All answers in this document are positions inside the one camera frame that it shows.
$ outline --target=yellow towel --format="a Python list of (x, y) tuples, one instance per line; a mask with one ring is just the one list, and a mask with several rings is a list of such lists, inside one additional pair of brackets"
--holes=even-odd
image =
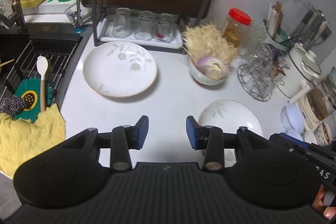
[(39, 113), (35, 123), (0, 113), (0, 171), (13, 179), (25, 161), (65, 140), (65, 121), (56, 104)]

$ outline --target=white tray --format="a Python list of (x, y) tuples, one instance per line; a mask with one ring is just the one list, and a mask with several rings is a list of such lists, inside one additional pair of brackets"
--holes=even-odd
[(131, 17), (131, 31), (132, 34), (129, 37), (118, 38), (112, 35), (114, 15), (108, 15), (105, 17), (101, 23), (100, 28), (97, 30), (97, 37), (102, 42), (112, 42), (112, 41), (126, 41), (132, 42), (138, 45), (156, 46), (164, 48), (181, 48), (183, 46), (183, 40), (181, 37), (181, 32), (176, 23), (173, 23), (173, 39), (170, 43), (157, 42), (152, 38), (151, 40), (139, 40), (134, 37), (134, 31), (137, 28), (137, 17)]

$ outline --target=black sink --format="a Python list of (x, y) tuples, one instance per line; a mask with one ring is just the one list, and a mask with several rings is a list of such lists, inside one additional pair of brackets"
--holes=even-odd
[(18, 84), (29, 77), (38, 77), (36, 61), (39, 55), (51, 63), (48, 83), (52, 87), (53, 102), (60, 106), (74, 68), (92, 33), (92, 28), (78, 35), (67, 23), (28, 23), (24, 32), (16, 28), (0, 28), (1, 62), (15, 59), (3, 66), (0, 73), (0, 96), (8, 97)]

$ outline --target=large round plate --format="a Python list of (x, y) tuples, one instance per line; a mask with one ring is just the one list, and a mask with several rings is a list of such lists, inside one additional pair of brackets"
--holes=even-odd
[[(224, 133), (237, 133), (239, 127), (247, 127), (250, 131), (263, 136), (263, 131), (257, 118), (241, 103), (233, 100), (217, 100), (207, 106), (198, 118), (200, 126), (216, 126)], [(236, 163), (234, 149), (225, 150), (225, 167)]]
[(85, 58), (83, 75), (95, 91), (109, 97), (130, 97), (149, 88), (158, 68), (152, 55), (130, 42), (109, 42)]

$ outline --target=plastic jar with red lid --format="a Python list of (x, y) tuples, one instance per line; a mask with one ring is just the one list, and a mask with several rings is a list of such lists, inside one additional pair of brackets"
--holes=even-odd
[(242, 10), (231, 8), (224, 23), (223, 37), (238, 48), (248, 38), (251, 21), (251, 17)]

